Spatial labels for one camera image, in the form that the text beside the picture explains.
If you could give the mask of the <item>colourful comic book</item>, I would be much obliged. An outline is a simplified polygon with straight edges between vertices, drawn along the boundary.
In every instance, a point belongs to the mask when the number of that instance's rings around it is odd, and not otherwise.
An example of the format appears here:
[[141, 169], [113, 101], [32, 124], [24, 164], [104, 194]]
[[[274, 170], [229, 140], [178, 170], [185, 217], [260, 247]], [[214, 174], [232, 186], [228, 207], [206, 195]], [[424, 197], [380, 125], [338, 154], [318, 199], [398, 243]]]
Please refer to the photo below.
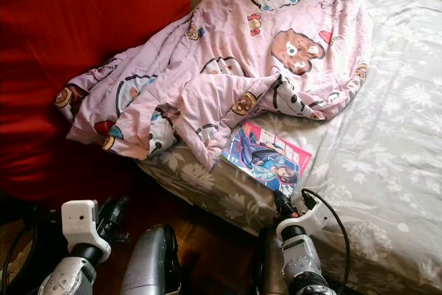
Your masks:
[[244, 122], [222, 151], [224, 160], [275, 193], [290, 198], [305, 175], [313, 154], [271, 133], [255, 122]]

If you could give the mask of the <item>grey robot left leg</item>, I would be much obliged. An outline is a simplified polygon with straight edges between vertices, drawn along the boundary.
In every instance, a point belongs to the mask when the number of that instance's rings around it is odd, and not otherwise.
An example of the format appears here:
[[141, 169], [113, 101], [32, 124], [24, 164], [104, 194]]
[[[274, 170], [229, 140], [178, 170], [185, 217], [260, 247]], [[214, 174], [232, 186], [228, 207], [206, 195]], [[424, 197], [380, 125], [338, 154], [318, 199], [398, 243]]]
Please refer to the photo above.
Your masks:
[[178, 295], [179, 245], [171, 226], [155, 225], [139, 236], [119, 295]]

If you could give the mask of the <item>grey robot leg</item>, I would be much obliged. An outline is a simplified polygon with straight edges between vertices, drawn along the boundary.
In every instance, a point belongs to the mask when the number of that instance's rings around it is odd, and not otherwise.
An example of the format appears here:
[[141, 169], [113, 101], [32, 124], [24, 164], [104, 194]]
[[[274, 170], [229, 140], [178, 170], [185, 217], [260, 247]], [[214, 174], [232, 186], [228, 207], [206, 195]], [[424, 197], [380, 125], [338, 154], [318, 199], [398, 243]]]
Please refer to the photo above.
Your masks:
[[119, 295], [178, 295], [179, 245], [171, 226], [155, 225], [139, 236]]
[[261, 231], [259, 239], [262, 250], [256, 261], [255, 295], [289, 295], [283, 276], [283, 242], [269, 228]]

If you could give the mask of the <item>grey robot right leg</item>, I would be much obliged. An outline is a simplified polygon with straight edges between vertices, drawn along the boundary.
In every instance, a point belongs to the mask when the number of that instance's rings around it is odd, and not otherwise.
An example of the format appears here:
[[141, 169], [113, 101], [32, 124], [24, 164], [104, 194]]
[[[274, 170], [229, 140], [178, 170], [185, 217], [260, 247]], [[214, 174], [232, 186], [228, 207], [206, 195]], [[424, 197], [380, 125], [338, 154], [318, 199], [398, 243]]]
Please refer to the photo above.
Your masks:
[[283, 276], [283, 242], [269, 228], [261, 231], [259, 239], [262, 250], [256, 261], [255, 295], [289, 295]]

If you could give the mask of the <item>brown cardboard scraps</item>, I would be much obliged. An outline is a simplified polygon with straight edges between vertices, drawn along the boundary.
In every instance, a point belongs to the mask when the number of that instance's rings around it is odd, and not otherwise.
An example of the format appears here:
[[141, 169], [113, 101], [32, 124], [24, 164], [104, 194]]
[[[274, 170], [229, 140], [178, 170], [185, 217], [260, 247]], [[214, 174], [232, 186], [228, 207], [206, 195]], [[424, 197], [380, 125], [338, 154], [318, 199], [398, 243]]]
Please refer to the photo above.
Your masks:
[[3, 269], [8, 257], [9, 248], [20, 229], [22, 229], [22, 220], [13, 220], [0, 226], [0, 268]]

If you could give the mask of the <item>pink cartoon bear blanket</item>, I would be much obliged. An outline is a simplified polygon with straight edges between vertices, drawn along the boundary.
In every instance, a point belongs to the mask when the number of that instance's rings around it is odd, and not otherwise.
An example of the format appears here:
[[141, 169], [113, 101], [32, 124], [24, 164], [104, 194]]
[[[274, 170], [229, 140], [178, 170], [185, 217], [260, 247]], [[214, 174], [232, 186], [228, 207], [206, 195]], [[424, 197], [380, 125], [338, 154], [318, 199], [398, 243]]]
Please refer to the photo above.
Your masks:
[[252, 116], [341, 112], [365, 80], [371, 36], [367, 0], [201, 0], [54, 103], [69, 140], [136, 160], [181, 143], [212, 168]]

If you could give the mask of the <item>bed with beige floral sheet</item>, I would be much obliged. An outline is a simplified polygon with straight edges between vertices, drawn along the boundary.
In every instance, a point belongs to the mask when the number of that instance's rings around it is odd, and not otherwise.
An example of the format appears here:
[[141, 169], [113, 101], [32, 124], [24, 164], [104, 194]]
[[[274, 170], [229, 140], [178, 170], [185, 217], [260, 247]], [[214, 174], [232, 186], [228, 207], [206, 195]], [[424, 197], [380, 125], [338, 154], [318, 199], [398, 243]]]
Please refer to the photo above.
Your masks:
[[442, 0], [369, 0], [374, 61], [343, 113], [258, 123], [313, 152], [351, 241], [351, 292], [442, 295]]

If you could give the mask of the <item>red beanbag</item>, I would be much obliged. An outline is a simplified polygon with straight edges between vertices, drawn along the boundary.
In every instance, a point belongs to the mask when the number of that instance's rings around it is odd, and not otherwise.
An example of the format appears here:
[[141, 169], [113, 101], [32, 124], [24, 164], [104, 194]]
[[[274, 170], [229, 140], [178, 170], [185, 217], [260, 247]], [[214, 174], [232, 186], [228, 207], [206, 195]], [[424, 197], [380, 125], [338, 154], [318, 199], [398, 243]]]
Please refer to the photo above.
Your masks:
[[145, 42], [191, 0], [1, 0], [0, 190], [37, 204], [119, 196], [135, 163], [67, 140], [68, 81]]

